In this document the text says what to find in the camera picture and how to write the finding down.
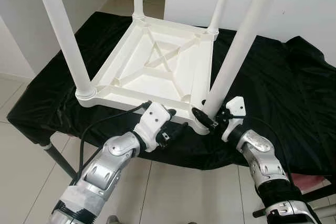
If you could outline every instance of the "tiled floor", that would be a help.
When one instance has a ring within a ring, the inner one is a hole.
[[[27,83],[0,79],[0,218],[6,224],[44,224],[68,183],[69,176],[5,117]],[[56,133],[52,142],[76,168],[79,139]],[[95,151],[85,145],[85,157]],[[314,201],[335,204],[336,195]],[[123,170],[112,197],[96,223],[115,214],[124,224],[266,223],[251,213],[262,207],[247,167],[229,165],[200,171],[135,158]],[[323,224],[336,224],[333,217]]]

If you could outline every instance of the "black cloth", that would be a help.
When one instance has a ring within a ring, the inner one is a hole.
[[[78,30],[76,40],[91,79],[131,22],[131,17],[96,12]],[[221,29],[214,43],[212,83],[235,33]],[[243,96],[247,115],[273,126],[285,143],[293,172],[331,175],[336,173],[335,79],[335,68],[325,62],[322,52],[301,37],[283,44],[257,36],[225,101]],[[47,145],[55,131],[80,137],[91,123],[120,112],[100,105],[79,105],[60,51],[29,84],[7,118],[33,143]],[[101,123],[92,128],[86,140],[102,145],[109,137],[131,130],[139,118],[129,114]],[[283,161],[279,143],[266,127],[248,120],[244,124],[269,138]],[[173,129],[176,124],[170,123],[168,127]],[[241,154],[221,141],[219,135],[200,136],[190,127],[169,148],[140,156],[198,169],[231,163],[246,165]]]

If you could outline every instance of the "pink object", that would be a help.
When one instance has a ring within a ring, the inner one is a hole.
[[[301,191],[308,191],[324,181],[323,176],[311,176],[292,173],[294,184],[300,188]]]

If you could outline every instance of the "black wire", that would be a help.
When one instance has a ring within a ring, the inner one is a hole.
[[[283,142],[281,141],[281,138],[279,138],[279,135],[277,134],[277,132],[272,128],[272,126],[270,124],[268,124],[267,122],[265,122],[264,120],[262,120],[260,118],[256,118],[254,116],[234,115],[232,118],[251,119],[251,120],[258,121],[258,122],[264,124],[265,126],[267,126],[273,132],[273,134],[275,135],[275,137],[276,137],[276,139],[277,139],[277,141],[278,141],[278,143],[280,145],[280,149],[281,149],[281,152],[282,152],[282,156],[284,158],[283,161],[284,161],[285,166],[286,166],[289,182],[290,182],[290,184],[292,186],[295,186],[294,182],[293,182],[292,174],[291,174],[291,171],[290,171],[290,168],[289,168],[289,163],[288,163],[288,161],[286,159],[285,150],[283,149]]]
[[[97,153],[101,150],[101,148],[98,148],[95,153],[89,158],[89,160],[86,162],[86,165],[83,165],[83,158],[84,158],[84,142],[85,142],[85,136],[86,134],[88,133],[88,131],[95,125],[97,125],[98,123],[102,123],[102,122],[105,122],[109,119],[112,119],[112,118],[116,118],[116,117],[119,117],[119,116],[122,116],[122,115],[126,115],[126,114],[129,114],[129,113],[132,113],[132,112],[135,112],[143,107],[146,107],[148,105],[149,102],[145,102],[145,103],[142,103],[141,105],[139,105],[138,107],[135,107],[134,109],[131,109],[131,110],[128,110],[128,111],[125,111],[125,112],[122,112],[120,114],[117,114],[117,115],[112,115],[112,116],[108,116],[107,118],[103,118],[101,120],[98,120],[92,124],[90,124],[83,132],[82,136],[81,136],[81,140],[80,140],[80,150],[79,150],[79,168],[78,168],[78,173],[77,173],[77,178],[76,180],[74,181],[74,184],[80,179],[80,176],[82,175],[82,172],[83,172],[83,169],[86,165],[89,164],[89,162],[97,155]]]

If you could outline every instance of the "white wall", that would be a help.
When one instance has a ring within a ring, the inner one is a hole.
[[[74,31],[106,0],[63,0]],[[42,0],[0,0],[0,15],[37,74],[59,51]]]
[[[0,17],[0,73],[25,78],[35,76],[3,19]]]
[[[217,0],[166,0],[164,18],[208,26]],[[220,28],[236,30],[250,0],[229,0]],[[287,41],[300,35],[336,66],[336,0],[275,0],[259,35]]]

